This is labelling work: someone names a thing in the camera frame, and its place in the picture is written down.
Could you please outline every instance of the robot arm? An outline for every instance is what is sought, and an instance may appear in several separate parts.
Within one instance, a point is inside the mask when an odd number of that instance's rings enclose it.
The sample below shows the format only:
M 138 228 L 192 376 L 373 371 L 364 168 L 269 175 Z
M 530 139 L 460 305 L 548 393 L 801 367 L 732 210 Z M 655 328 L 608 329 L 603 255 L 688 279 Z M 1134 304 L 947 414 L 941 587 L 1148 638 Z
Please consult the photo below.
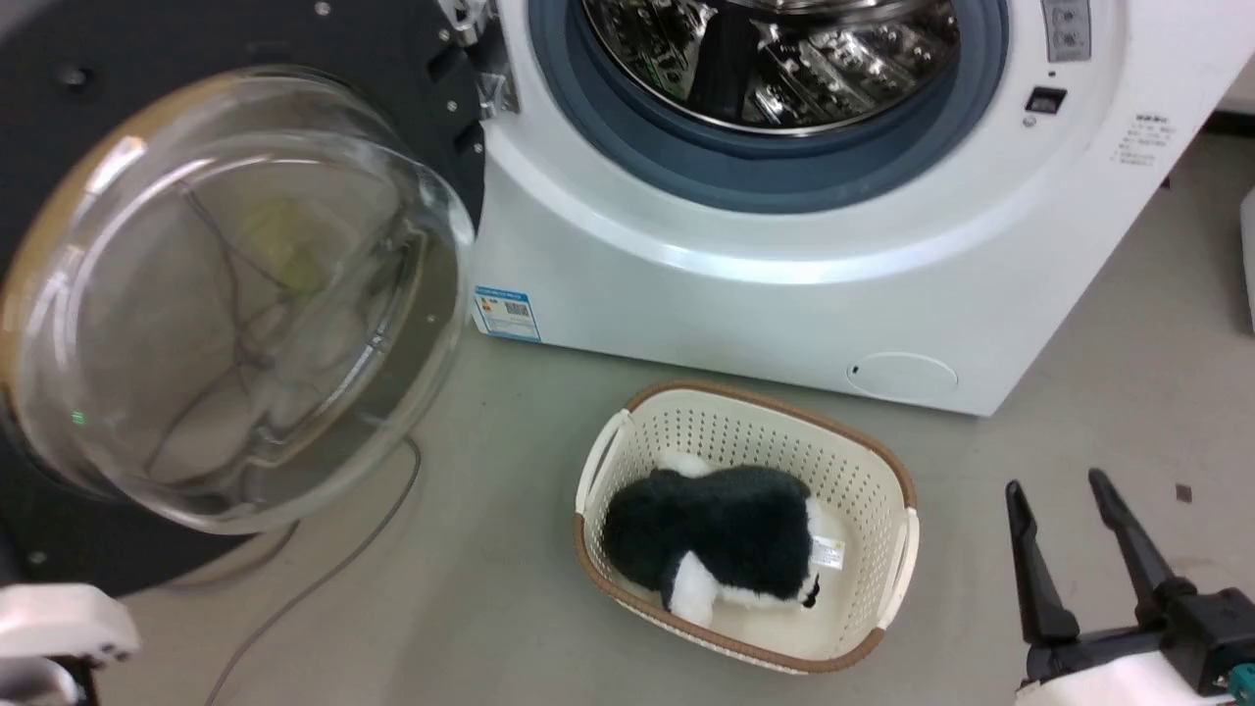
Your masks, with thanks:
M 1007 487 L 1020 627 L 1029 645 L 1019 706 L 1255 706 L 1255 604 L 1234 588 L 1199 596 L 1177 577 L 1107 474 L 1089 472 L 1103 524 L 1137 594 L 1137 626 L 1081 635 L 1037 545 L 1018 482 Z
M 24 584 L 0 533 L 0 706 L 94 706 L 92 670 L 139 648 L 127 609 L 84 584 Z

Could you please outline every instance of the wire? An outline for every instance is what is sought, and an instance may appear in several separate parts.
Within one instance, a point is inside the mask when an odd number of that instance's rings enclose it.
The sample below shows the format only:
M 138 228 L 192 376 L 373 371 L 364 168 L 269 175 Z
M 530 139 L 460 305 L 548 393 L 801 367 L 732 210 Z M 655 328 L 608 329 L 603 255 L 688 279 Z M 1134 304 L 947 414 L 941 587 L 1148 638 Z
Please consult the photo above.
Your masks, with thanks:
M 226 371 L 216 375 L 212 380 L 210 380 L 208 384 L 196 395 L 193 395 L 192 399 L 186 405 L 183 405 L 174 414 L 171 421 L 162 429 L 161 435 L 157 438 L 156 446 L 141 464 L 143 475 L 149 480 L 157 480 L 153 478 L 154 468 L 157 466 L 157 463 L 158 460 L 161 460 L 162 455 L 166 453 L 168 444 L 178 433 L 178 430 L 192 418 L 192 415 L 205 403 L 207 403 L 208 400 L 213 399 L 216 395 L 222 393 L 222 389 L 220 386 L 231 377 L 235 377 L 236 384 L 240 391 L 243 394 L 245 400 L 248 403 L 250 408 L 252 405 L 252 391 L 250 390 L 248 384 L 246 381 L 246 375 L 245 375 L 246 371 L 271 374 L 275 377 L 275 380 L 282 386 L 309 386 L 310 389 L 314 390 L 315 394 L 325 395 L 318 385 L 314 385 L 311 382 L 306 381 L 301 384 L 297 381 L 285 381 L 284 375 L 281 374 L 281 371 L 277 370 L 277 361 L 275 361 L 271 352 L 266 350 L 264 342 L 259 341 L 256 336 L 251 332 L 251 327 L 255 321 L 260 320 L 264 315 L 267 315 L 271 311 L 277 310 L 279 307 L 295 307 L 296 311 L 300 311 L 311 300 L 324 295 L 328 291 L 328 287 L 324 285 L 309 290 L 295 288 L 289 283 L 286 283 L 281 277 L 267 271 L 259 262 L 248 257 L 247 253 L 242 251 L 236 243 L 233 243 L 230 237 L 227 237 L 227 233 L 223 231 L 217 218 L 215 218 L 213 213 L 201 201 L 200 196 L 197 196 L 193 184 L 181 181 L 178 182 L 178 186 L 179 186 L 179 192 L 183 196 L 183 199 L 187 202 L 188 207 L 191 208 L 192 213 L 201 221 L 201 223 L 210 232 L 210 234 L 213 237 L 215 242 L 218 246 L 218 253 L 222 260 L 221 262 L 222 268 L 227 276 L 227 291 L 226 291 L 227 301 L 223 301 L 222 303 L 231 315 L 231 325 L 233 334 L 231 342 L 232 365 Z M 387 232 L 398 229 L 398 227 L 400 227 L 400 224 L 407 218 L 407 211 L 408 209 L 404 204 L 398 206 L 397 209 L 392 212 L 392 214 L 389 214 L 387 218 L 379 222 L 379 224 L 371 232 L 370 241 L 371 242 L 379 241 L 380 237 L 384 236 Z M 254 311 L 247 316 L 245 316 L 243 311 L 241 310 L 243 305 L 241 300 L 241 290 L 243 285 L 241 281 L 240 271 L 237 271 L 236 260 L 242 262 L 248 270 L 254 271 L 264 280 L 266 280 L 271 286 L 279 290 L 279 296 L 276 297 L 275 301 L 262 306 L 261 308 Z M 365 331 L 369 331 L 371 327 L 370 321 L 366 320 L 364 312 L 361 313 L 363 313 L 361 321 L 359 322 Z M 368 347 L 371 346 L 370 342 L 366 342 L 366 345 Z M 333 361 L 331 364 L 325 365 L 323 370 L 318 370 L 314 372 L 325 374 L 338 370 L 343 365 L 348 364 L 348 361 L 355 355 L 360 357 L 361 352 L 360 351 L 354 352 L 354 350 L 350 349 L 341 360 Z M 353 370 L 349 371 L 349 374 L 353 375 L 356 371 L 358 367 L 354 367 Z M 340 385 L 341 386 L 345 385 L 345 381 L 341 381 Z M 233 474 L 227 479 L 218 480 L 216 484 L 217 488 L 202 488 L 202 493 L 225 494 L 226 493 L 225 487 L 233 484 L 237 478 L 238 477 Z
M 213 706 L 213 703 L 218 698 L 218 693 L 222 691 L 222 687 L 227 683 L 227 678 L 231 676 L 231 672 L 235 671 L 236 666 L 240 663 L 240 660 L 243 658 L 243 656 L 248 652 L 248 650 L 252 648 L 254 645 L 257 643 L 259 640 L 261 640 L 267 632 L 270 632 L 270 628 L 275 627 L 275 623 L 281 621 L 284 616 L 290 613 L 292 608 L 296 608 L 302 601 L 312 596 L 318 589 L 323 588 L 323 586 L 325 586 L 329 581 L 339 576 L 340 572 L 343 572 L 349 567 L 349 564 L 355 562 L 358 557 L 360 557 L 366 549 L 369 549 L 370 545 L 375 542 L 375 539 L 378 539 L 379 535 L 383 534 L 385 529 L 388 529 L 388 525 L 392 523 L 393 518 L 397 517 L 397 513 L 400 510 L 402 505 L 405 504 L 405 499 L 409 498 L 410 492 L 414 489 L 414 484 L 418 482 L 418 472 L 423 465 L 423 455 L 422 453 L 419 453 L 418 445 L 414 444 L 414 440 L 405 436 L 402 438 L 402 444 L 408 446 L 410 453 L 414 454 L 414 468 L 410 472 L 409 480 L 405 482 L 405 489 L 402 492 L 400 498 L 398 498 L 397 502 L 393 503 L 393 507 L 388 510 L 388 514 L 384 515 L 384 519 L 380 520 L 378 525 L 375 525 L 375 529 L 371 530 L 370 534 L 366 535 L 364 540 L 361 540 L 361 544 L 359 544 L 356 549 L 354 549 L 348 557 L 341 559 L 339 564 L 331 568 L 331 571 L 323 574 L 318 581 L 306 587 L 305 591 L 297 593 L 291 601 L 285 603 L 282 608 L 275 611 L 272 616 L 266 618 L 266 622 L 261 623 L 261 627 L 255 630 L 252 635 L 250 635 L 240 645 L 240 647 L 236 648 L 235 653 L 231 655 L 231 658 L 227 661 L 226 667 L 222 668 L 222 673 L 218 675 L 218 681 L 213 685 L 213 690 L 210 692 L 208 698 L 205 700 L 205 706 Z

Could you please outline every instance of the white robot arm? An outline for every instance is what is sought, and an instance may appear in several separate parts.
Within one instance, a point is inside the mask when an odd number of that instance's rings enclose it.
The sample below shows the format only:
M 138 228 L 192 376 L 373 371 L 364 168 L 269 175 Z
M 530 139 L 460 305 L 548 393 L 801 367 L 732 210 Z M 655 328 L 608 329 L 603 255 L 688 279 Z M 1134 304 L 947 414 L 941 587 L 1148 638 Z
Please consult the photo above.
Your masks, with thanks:
M 92 670 L 139 650 L 131 613 L 92 586 L 20 579 L 0 543 L 0 706 L 95 706 Z
M 1204 706 L 1234 700 L 1229 693 L 1199 696 L 1158 651 L 1033 682 L 1015 695 L 1017 706 Z

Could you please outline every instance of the brown basket rim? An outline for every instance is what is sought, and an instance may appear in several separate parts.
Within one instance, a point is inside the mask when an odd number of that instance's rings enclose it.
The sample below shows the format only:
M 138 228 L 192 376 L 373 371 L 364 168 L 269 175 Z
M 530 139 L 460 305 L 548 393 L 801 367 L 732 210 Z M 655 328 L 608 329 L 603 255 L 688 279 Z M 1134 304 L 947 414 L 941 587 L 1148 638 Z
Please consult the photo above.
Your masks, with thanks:
M 694 390 L 698 393 L 708 393 L 712 395 L 719 395 L 723 398 L 739 400 L 742 403 L 748 403 L 750 405 L 757 405 L 759 408 L 766 408 L 768 410 L 782 413 L 797 420 L 809 423 L 818 428 L 840 434 L 841 436 L 845 436 L 852 441 L 856 441 L 866 446 L 867 449 L 871 449 L 877 456 L 880 456 L 886 464 L 889 464 L 889 468 L 894 470 L 894 475 L 897 477 L 897 482 L 902 487 L 904 505 L 909 509 L 916 508 L 915 483 L 911 480 L 911 477 L 906 472 L 906 466 L 902 465 L 902 461 L 899 460 L 899 458 L 895 456 L 894 453 L 890 451 L 884 444 L 876 441 L 875 439 L 857 430 L 852 430 L 827 418 L 822 418 L 813 413 L 802 410 L 799 408 L 794 408 L 793 405 L 772 400 L 771 398 L 766 398 L 763 395 L 737 390 L 734 387 L 729 387 L 725 385 L 695 381 L 695 380 L 680 380 L 673 382 L 664 382 L 640 391 L 631 400 L 628 401 L 626 410 L 629 413 L 635 413 L 636 409 L 640 408 L 646 400 L 674 390 Z M 832 660 L 802 660 L 798 657 L 791 657 L 788 655 L 772 652 L 769 650 L 763 650 L 762 647 L 757 647 L 747 642 L 742 642 L 739 640 L 733 640 L 730 637 L 719 635 L 717 632 L 705 630 L 703 627 L 694 626 L 688 621 L 676 618 L 671 613 L 668 613 L 666 611 L 663 611 L 661 608 L 658 608 L 648 603 L 646 601 L 638 598 L 636 596 L 633 596 L 631 593 L 615 586 L 610 579 L 601 576 L 601 572 L 599 572 L 597 568 L 592 566 L 592 558 L 589 557 L 589 548 L 584 540 L 584 515 L 580 513 L 576 513 L 575 515 L 574 529 L 575 529 L 575 556 L 579 559 L 580 566 L 584 567 L 584 572 L 589 574 L 589 578 L 592 579 L 592 583 L 596 584 L 597 588 L 600 588 L 602 592 L 609 594 L 615 601 L 619 601 L 620 603 L 631 607 L 634 611 L 639 611 L 645 616 L 649 616 L 650 618 L 670 627 L 671 630 L 685 633 L 703 642 L 709 642 L 710 645 L 715 645 L 723 650 L 728 650 L 729 652 L 735 652 L 738 655 L 743 655 L 753 660 L 769 662 L 798 672 L 825 673 L 825 672 L 836 672 L 857 665 L 858 662 L 865 660 L 871 653 L 871 651 L 875 650 L 877 645 L 880 645 L 880 641 L 884 640 L 885 637 L 884 628 L 875 628 L 870 633 L 867 633 L 867 637 L 865 637 L 863 641 L 858 643 L 858 646 L 856 646 L 853 650 L 846 652 L 840 657 L 833 657 Z

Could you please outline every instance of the basket handle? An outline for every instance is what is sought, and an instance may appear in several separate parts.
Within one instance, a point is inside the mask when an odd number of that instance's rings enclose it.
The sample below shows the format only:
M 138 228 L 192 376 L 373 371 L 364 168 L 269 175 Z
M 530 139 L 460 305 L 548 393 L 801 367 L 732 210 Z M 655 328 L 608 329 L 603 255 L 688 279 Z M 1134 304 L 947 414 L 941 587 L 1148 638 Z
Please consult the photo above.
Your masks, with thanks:
M 877 627 L 889 630 L 890 623 L 897 617 L 897 611 L 906 598 L 906 589 L 911 586 L 911 574 L 915 573 L 915 561 L 920 556 L 920 515 L 915 508 L 906 509 L 906 542 L 902 543 L 902 553 L 897 559 L 897 573 L 894 578 L 894 589 L 889 594 L 889 602 L 880 612 Z
M 631 419 L 631 413 L 628 410 L 620 410 L 617 415 L 610 418 L 606 426 L 601 428 L 601 434 L 597 435 L 597 440 L 592 443 L 592 450 L 589 451 L 589 459 L 584 463 L 584 473 L 580 474 L 580 487 L 575 492 L 575 512 L 576 514 L 584 514 L 584 503 L 589 499 L 589 492 L 592 490 L 592 482 L 597 480 L 597 474 L 601 473 L 601 466 L 605 463 L 604 456 L 606 455 L 606 448 L 614 440 L 619 430 L 628 424 Z

